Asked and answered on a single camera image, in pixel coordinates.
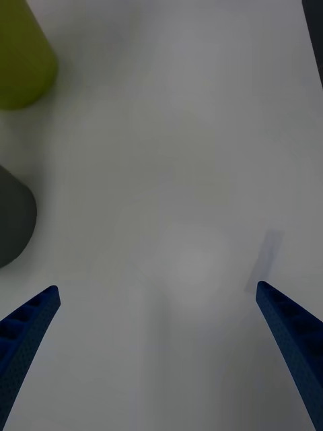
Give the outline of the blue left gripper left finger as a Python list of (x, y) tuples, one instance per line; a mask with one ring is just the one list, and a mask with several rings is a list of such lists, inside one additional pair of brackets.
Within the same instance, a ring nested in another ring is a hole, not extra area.
[(34, 356), (60, 305), (58, 288), (50, 286), (1, 320), (1, 430), (4, 429)]

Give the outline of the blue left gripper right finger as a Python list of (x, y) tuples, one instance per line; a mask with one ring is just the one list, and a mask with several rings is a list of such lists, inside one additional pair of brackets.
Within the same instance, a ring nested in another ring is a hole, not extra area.
[(256, 303), (275, 338), (314, 428), (322, 430), (322, 321), (265, 281), (257, 284)]

